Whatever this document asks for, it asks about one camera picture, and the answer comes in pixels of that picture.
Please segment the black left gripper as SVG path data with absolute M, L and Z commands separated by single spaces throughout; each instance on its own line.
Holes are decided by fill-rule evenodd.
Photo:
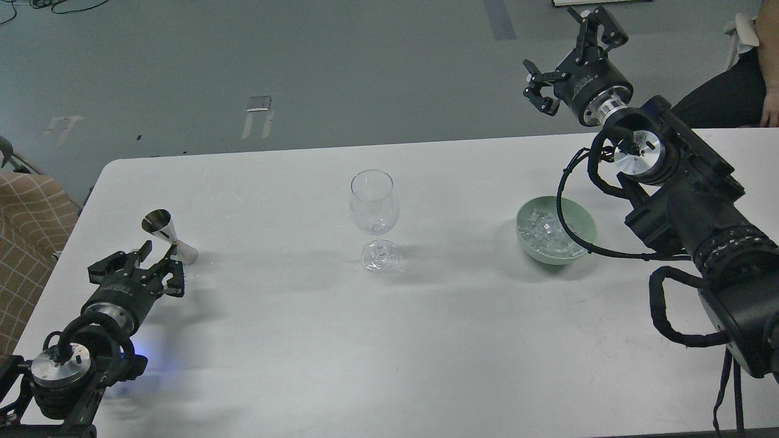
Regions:
M 99 286 L 82 306 L 81 314 L 102 313 L 114 319 L 125 333 L 134 335 L 160 296 L 183 297 L 186 276 L 183 262 L 177 258 L 178 246 L 170 246 L 161 260 L 145 269 L 144 283 L 130 277 L 102 283 L 112 274 L 133 274 L 150 255 L 152 246 L 147 240 L 139 249 L 117 251 L 87 267 L 89 282 Z

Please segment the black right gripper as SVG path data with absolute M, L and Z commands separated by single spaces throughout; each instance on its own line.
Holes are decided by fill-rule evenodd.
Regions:
M 606 116 L 600 110 L 604 103 L 615 99 L 627 105 L 634 96 L 634 87 L 608 56 L 609 52 L 626 44 L 629 36 L 611 12 L 602 6 L 581 13 L 567 7 L 567 12 L 579 23 L 573 52 L 554 72 L 542 73 L 533 61 L 524 59 L 528 85 L 523 96 L 547 116 L 556 115 L 562 100 L 579 124 L 597 127 Z M 553 85 L 557 98 L 542 94 L 543 88 Z

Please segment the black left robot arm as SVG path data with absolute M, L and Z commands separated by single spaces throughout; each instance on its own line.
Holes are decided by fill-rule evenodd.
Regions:
M 97 286 L 80 315 L 53 331 L 31 360 L 12 355 L 2 365 L 2 396 L 18 386 L 2 407 L 3 437 L 94 437 L 94 418 L 106 390 L 144 374 L 148 359 L 133 335 L 160 297 L 186 293 L 178 244 L 151 267 L 140 264 L 151 241 L 132 252 L 115 252 L 87 269 Z

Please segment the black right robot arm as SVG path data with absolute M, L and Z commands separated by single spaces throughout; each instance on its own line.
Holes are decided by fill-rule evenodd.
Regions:
M 592 144 L 563 169 L 554 207 L 562 227 L 589 253 L 626 260 L 690 260 L 699 272 L 660 266 L 649 279 L 653 325 L 685 347 L 724 346 L 718 411 L 733 383 L 738 437 L 777 436 L 777 428 L 746 429 L 742 372 L 777 377 L 777 244 L 735 207 L 745 190 L 733 167 L 654 96 L 631 107 L 634 87 L 609 60 L 628 36 L 604 6 L 568 13 L 579 30 L 572 52 L 551 72 L 526 59 L 524 96 L 554 116 L 564 103 L 584 127 L 599 127 Z M 628 200 L 625 225 L 649 252 L 602 248 L 565 222 L 562 194 L 582 161 L 593 185 Z

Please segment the person's hand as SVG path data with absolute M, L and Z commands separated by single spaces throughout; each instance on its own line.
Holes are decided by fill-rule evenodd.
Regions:
M 767 86 L 763 97 L 759 126 L 761 128 L 778 127 L 778 86 L 776 84 Z

